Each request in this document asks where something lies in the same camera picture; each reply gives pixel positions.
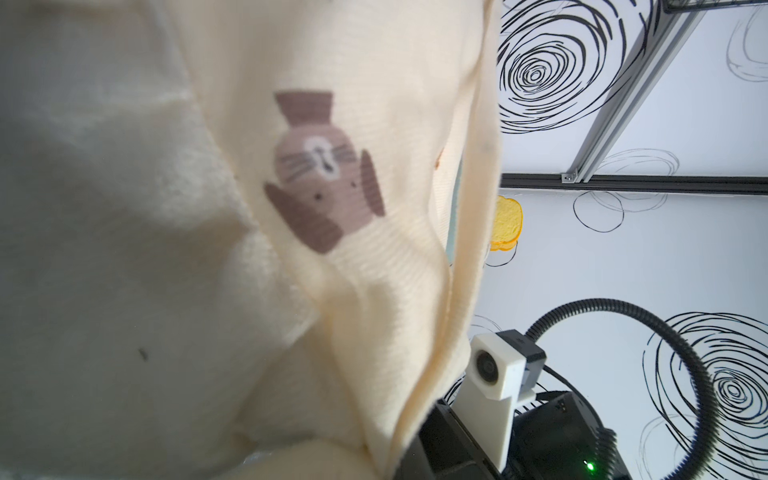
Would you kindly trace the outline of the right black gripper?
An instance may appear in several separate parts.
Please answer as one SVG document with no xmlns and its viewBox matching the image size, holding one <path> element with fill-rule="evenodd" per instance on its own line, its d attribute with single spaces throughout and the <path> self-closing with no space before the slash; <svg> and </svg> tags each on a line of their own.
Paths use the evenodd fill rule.
<svg viewBox="0 0 768 480">
<path fill-rule="evenodd" d="M 575 393 L 546 391 L 514 419 L 506 464 L 496 467 L 443 401 L 436 403 L 396 479 L 628 479 L 616 434 Z"/>
</svg>

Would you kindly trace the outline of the cream animal print pillow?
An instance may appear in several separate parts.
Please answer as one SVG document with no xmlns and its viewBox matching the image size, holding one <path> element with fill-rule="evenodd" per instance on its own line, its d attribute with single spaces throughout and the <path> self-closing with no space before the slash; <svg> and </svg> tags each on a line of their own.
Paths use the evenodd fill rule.
<svg viewBox="0 0 768 480">
<path fill-rule="evenodd" d="M 5 1 L 1 470 L 390 479 L 464 370 L 498 1 Z"/>
</svg>

